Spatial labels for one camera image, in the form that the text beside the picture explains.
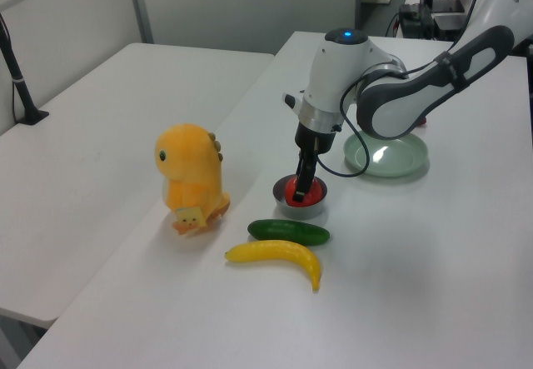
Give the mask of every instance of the red tomato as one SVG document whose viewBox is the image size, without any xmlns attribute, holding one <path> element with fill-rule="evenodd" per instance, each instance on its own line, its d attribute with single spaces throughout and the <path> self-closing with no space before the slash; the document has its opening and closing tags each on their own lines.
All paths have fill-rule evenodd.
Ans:
<svg viewBox="0 0 533 369">
<path fill-rule="evenodd" d="M 291 207 L 309 207 L 319 202 L 323 198 L 322 186 L 320 183 L 313 179 L 311 183 L 311 189 L 303 197 L 303 202 L 294 201 L 292 197 L 294 196 L 294 191 L 296 190 L 296 176 L 291 177 L 285 185 L 285 200 L 288 205 Z"/>
</svg>

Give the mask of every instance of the gray bowl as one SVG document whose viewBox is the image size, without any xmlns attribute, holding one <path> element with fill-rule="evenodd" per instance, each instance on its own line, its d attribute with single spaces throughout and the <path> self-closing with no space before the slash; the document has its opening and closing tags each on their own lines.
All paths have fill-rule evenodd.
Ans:
<svg viewBox="0 0 533 369">
<path fill-rule="evenodd" d="M 326 200 L 327 194 L 326 184 L 319 177 L 315 177 L 315 179 L 320 183 L 322 187 L 322 199 L 316 204 L 310 205 L 309 207 L 291 207 L 286 203 L 285 200 L 285 185 L 293 176 L 294 175 L 282 177 L 276 182 L 274 188 L 272 188 L 272 193 L 274 194 L 274 199 L 276 200 L 277 209 L 285 217 L 295 219 L 297 221 L 304 221 L 306 219 L 317 217 L 324 210 L 324 201 Z"/>
</svg>

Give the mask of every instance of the white wall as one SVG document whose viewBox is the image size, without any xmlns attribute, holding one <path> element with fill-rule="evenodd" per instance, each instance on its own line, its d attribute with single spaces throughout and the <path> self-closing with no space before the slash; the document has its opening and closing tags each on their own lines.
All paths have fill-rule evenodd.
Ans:
<svg viewBox="0 0 533 369">
<path fill-rule="evenodd" d="M 156 43 L 276 53 L 295 31 L 353 27 L 356 0 L 144 0 Z"/>
<path fill-rule="evenodd" d="M 132 0 L 25 0 L 2 15 L 38 107 L 127 44 L 141 41 Z M 0 134 L 12 125 L 11 76 L 0 58 Z"/>
</svg>

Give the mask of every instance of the toy banana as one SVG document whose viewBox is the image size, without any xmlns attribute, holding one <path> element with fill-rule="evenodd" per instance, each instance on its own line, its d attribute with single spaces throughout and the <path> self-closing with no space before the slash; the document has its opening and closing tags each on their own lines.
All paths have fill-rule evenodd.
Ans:
<svg viewBox="0 0 533 369">
<path fill-rule="evenodd" d="M 265 240 L 248 242 L 235 246 L 226 252 L 230 262 L 254 262 L 271 259 L 282 259 L 294 262 L 303 267 L 311 277 L 313 291 L 320 288 L 321 266 L 313 252 L 298 243 L 285 240 Z"/>
</svg>

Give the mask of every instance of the plush dinosaur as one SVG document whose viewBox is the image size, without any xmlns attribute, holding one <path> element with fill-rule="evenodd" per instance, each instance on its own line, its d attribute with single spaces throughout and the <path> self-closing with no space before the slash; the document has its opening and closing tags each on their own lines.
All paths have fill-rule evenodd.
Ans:
<svg viewBox="0 0 533 369">
<path fill-rule="evenodd" d="M 166 178 L 163 201 L 176 213 L 172 225 L 180 234 L 208 226 L 229 208 L 220 150 L 213 133 L 191 123 L 170 127 L 157 139 L 157 168 Z"/>
</svg>

